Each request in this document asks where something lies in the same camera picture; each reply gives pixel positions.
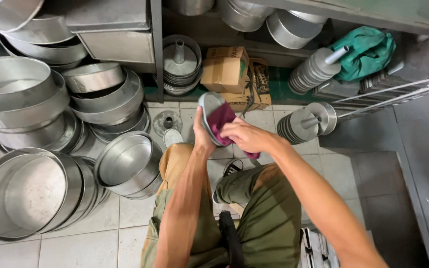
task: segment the olive green pants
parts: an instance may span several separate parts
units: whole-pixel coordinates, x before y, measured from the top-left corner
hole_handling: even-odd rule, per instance
[[[142,251],[142,268],[151,268],[156,255],[160,223],[168,200],[190,158],[193,145],[170,146],[160,162],[163,183],[158,190]],[[200,174],[204,188],[200,213],[187,267],[211,268],[229,264],[227,250],[220,247],[221,232],[213,216],[208,172]],[[297,267],[300,256],[301,205],[289,181],[276,164],[226,176],[216,186],[218,200],[247,206],[237,233],[247,267]]]

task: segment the white tile floor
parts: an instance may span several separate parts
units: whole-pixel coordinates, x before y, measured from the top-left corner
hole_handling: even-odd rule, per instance
[[[196,104],[192,102],[148,103],[152,118],[164,110],[173,110],[183,122],[182,137],[187,142],[194,141],[193,118]],[[268,131],[276,131],[276,123],[285,115],[301,106],[272,105],[263,111],[251,111],[245,120]],[[150,135],[162,149],[163,138],[153,131]],[[91,138],[78,155],[97,157],[104,145]],[[302,157],[330,182],[333,188],[346,200],[354,214],[364,222],[362,208],[355,185],[358,168],[350,161],[349,154],[337,154],[319,148],[317,139],[295,145]],[[233,157],[242,158],[245,168],[253,165],[236,146],[217,149],[208,161],[208,174],[212,187],[221,178],[223,168]],[[259,162],[271,163],[269,155],[261,154]],[[74,226],[51,234],[34,236],[24,242],[5,243],[0,241],[0,268],[136,268],[140,267],[140,254],[146,236],[148,220],[153,212],[155,197],[143,201],[121,198],[115,194],[94,213]],[[229,209],[234,217],[239,217],[227,205],[215,206],[215,214]],[[308,217],[303,211],[303,219]]]

